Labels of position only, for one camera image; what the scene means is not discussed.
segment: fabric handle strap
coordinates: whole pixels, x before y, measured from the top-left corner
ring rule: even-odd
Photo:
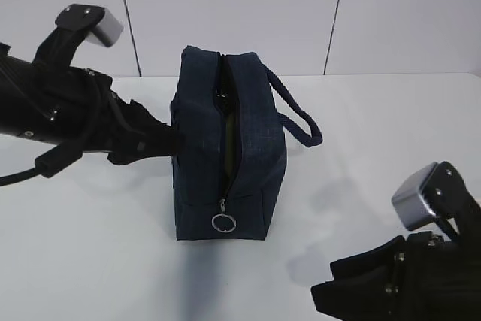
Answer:
[[[290,108],[296,112],[303,120],[307,122],[310,128],[310,135],[307,134],[302,130],[300,126],[297,125],[293,120],[291,120],[288,116],[277,113],[279,115],[280,123],[286,128],[289,133],[291,133],[295,139],[301,142],[306,147],[318,146],[322,143],[322,134],[317,126],[316,122],[312,119],[312,117],[304,112],[301,107],[296,103],[294,98],[292,97],[291,93],[287,90],[287,88],[282,84],[280,79],[275,75],[269,68],[265,66],[265,71],[267,72],[267,76],[269,79],[269,83],[272,85],[274,90],[280,95],[280,97],[287,103]]]

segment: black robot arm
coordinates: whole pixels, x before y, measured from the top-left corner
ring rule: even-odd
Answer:
[[[116,165],[178,153],[183,137],[136,101],[110,90],[112,78],[71,67],[89,40],[113,45],[123,28],[105,8],[70,5],[40,45],[32,63],[0,44],[0,133],[55,144],[27,172],[0,178],[0,186],[38,174],[52,177],[84,152],[105,152]]]
[[[449,162],[412,174],[392,197],[410,231],[331,263],[333,281],[311,289],[319,312],[345,321],[462,321],[481,314],[481,207]]]

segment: zipper ring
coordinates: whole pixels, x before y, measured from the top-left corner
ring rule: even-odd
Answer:
[[[232,222],[232,227],[230,229],[221,229],[216,224],[216,220],[219,219],[220,217],[221,218],[223,218],[223,217],[228,218]],[[237,228],[237,221],[231,215],[228,215],[228,214],[225,214],[225,213],[219,213],[219,214],[216,214],[214,217],[212,217],[212,227],[213,227],[213,229],[215,229],[216,231],[221,232],[221,233],[231,233]]]

